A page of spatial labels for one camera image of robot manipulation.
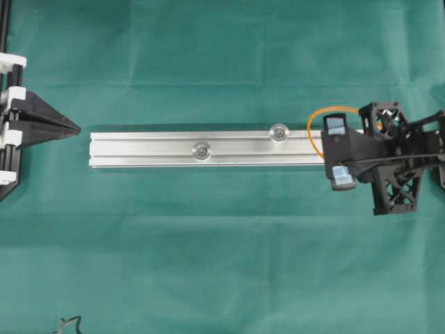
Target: bolt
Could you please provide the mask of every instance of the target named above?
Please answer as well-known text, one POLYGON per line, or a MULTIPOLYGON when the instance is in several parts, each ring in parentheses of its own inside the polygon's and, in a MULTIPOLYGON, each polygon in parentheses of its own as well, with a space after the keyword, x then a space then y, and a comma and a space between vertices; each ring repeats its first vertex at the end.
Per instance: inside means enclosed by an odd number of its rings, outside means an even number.
POLYGON ((207 155, 207 148, 204 145, 201 145, 197 148, 196 154, 200 157, 205 157, 207 155))
POLYGON ((273 134, 274 134, 275 138, 283 138, 284 136, 286 136, 286 130, 284 130, 282 127, 277 127, 273 131, 273 134))

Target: black rod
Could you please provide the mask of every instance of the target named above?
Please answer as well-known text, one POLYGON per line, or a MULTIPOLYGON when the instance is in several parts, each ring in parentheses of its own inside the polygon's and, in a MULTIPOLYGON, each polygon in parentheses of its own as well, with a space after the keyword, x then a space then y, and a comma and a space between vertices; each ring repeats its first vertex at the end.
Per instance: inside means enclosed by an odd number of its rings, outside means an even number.
MULTIPOLYGON (((6 52, 6 40, 8 38, 8 23, 11 0, 1 2, 1 22, 0 22, 0 52, 6 52)), ((0 74, 0 88, 3 88, 3 75, 0 74)))

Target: white plastic piece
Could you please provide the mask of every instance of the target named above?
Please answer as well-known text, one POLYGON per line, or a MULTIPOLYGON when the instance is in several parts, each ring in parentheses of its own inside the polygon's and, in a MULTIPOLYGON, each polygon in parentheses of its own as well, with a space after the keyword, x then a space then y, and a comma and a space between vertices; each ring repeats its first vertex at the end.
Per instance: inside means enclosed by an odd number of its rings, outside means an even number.
POLYGON ((13 86, 1 93, 0 103, 5 107, 5 111, 9 111, 11 108, 11 102, 13 99, 25 100, 26 88, 13 86))
POLYGON ((344 186, 345 184, 354 183, 354 179, 349 173, 349 168, 346 166, 332 167, 332 175, 334 176, 335 184, 337 186, 344 186))
POLYGON ((13 71, 13 65, 26 67, 26 58, 16 54, 3 54, 0 52, 0 73, 7 74, 13 71))
POLYGON ((7 186, 17 180, 16 172, 9 172, 7 170, 0 170, 0 186, 7 186))
POLYGON ((0 132, 0 149, 4 149, 6 145, 22 144, 22 134, 19 130, 9 130, 9 122, 6 122, 0 132))

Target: black mount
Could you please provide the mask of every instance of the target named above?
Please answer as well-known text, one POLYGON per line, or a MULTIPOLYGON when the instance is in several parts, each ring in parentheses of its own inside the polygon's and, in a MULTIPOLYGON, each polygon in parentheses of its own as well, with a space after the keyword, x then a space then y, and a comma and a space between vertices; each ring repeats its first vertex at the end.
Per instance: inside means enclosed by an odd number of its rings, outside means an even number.
POLYGON ((438 167, 445 188, 445 111, 408 122, 398 102, 359 110, 364 133, 347 126, 344 113, 325 116, 321 133, 326 176, 336 191, 371 183, 374 214, 417 209, 423 171, 438 167), (424 126, 436 124, 425 131, 424 126))
MULTIPOLYGON (((8 73, 6 89, 10 87, 22 87, 23 67, 13 65, 12 72, 8 73)), ((17 173, 17 179, 8 185, 0 185, 0 200, 8 195, 19 184, 20 161, 22 148, 76 136, 81 128, 71 120, 57 112, 38 95, 26 91, 25 100, 13 98, 10 108, 0 106, 0 136, 3 126, 8 123, 9 130, 18 130, 22 133, 21 144, 5 145, 0 148, 0 170, 17 173)))

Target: screw head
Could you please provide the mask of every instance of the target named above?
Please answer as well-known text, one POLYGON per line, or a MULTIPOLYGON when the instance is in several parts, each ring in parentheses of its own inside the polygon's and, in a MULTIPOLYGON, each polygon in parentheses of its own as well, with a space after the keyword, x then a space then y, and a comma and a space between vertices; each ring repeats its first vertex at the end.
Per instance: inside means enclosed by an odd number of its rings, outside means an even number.
POLYGON ((200 146, 196 150, 196 154, 199 155, 200 157, 205 157, 207 155, 207 148, 205 146, 200 146))
POLYGON ((211 156, 211 148, 208 143, 199 142, 193 146, 192 154, 195 159, 204 161, 207 160, 211 156))
POLYGON ((269 138, 277 143, 285 141, 289 137, 289 129, 282 123, 272 125, 269 130, 269 138))
POLYGON ((276 138, 283 138, 286 136, 286 130, 284 130, 282 127, 277 127, 275 130, 273 130, 273 134, 276 138))

